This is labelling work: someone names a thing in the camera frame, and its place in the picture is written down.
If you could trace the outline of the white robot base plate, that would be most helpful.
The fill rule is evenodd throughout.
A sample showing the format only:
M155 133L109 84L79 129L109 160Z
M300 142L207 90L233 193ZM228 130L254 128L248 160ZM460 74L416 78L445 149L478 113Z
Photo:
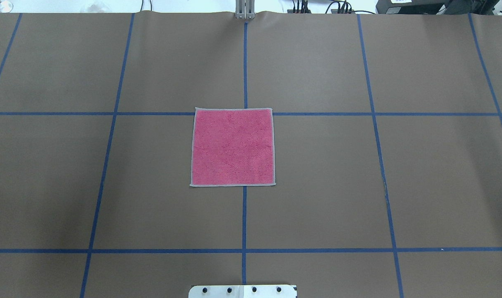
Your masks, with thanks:
M189 298L297 298L296 285L198 285L188 293Z

